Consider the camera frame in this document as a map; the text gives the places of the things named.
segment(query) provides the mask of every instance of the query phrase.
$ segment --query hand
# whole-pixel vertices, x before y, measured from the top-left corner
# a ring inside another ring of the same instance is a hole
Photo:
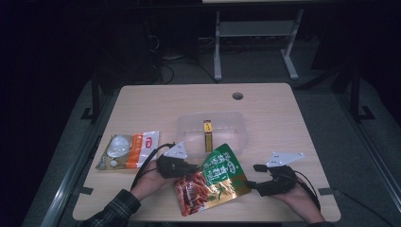
[[[157,170],[157,165],[155,161],[148,163],[147,167],[144,169],[144,175],[139,179],[136,186],[131,189],[131,193],[139,201],[152,195],[162,188],[165,184],[173,183],[177,179],[169,178],[165,179],[160,175]]]
[[[325,219],[316,204],[298,183],[296,183],[295,187],[287,193],[271,197],[283,201],[293,212],[295,212],[295,214],[300,216],[308,224],[325,222]]]

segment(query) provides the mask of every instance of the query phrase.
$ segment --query sleeve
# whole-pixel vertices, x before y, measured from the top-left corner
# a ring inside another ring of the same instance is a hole
[[[308,224],[306,227],[335,227],[334,223],[331,222],[318,222],[313,224]]]
[[[78,226],[104,227],[118,226],[125,227],[128,224],[130,216],[134,214],[141,202],[136,199],[129,191],[121,190],[117,196],[107,204],[102,211],[84,220]]]

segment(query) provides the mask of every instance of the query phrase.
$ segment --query dark wall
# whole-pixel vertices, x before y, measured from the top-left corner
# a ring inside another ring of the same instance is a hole
[[[331,69],[345,61],[358,67],[401,126],[401,3],[349,4],[336,8],[313,64]]]
[[[63,1],[2,1],[1,226],[21,226],[92,74],[90,18]]]

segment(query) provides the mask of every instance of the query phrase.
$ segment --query snack bag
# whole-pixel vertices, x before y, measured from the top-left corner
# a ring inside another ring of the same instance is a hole
[[[189,216],[251,192],[247,178],[227,144],[213,150],[200,171],[177,180],[181,214]]]
[[[139,168],[158,145],[158,131],[134,135],[114,134],[96,168],[99,170]]]

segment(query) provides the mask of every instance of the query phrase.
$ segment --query plaid sleeve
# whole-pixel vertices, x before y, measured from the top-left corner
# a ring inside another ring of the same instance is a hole
[[[79,226],[103,227],[118,226],[125,227],[130,216],[134,214],[141,202],[136,199],[129,191],[121,190],[117,196],[104,207],[103,211],[95,214],[91,218],[84,220]]]

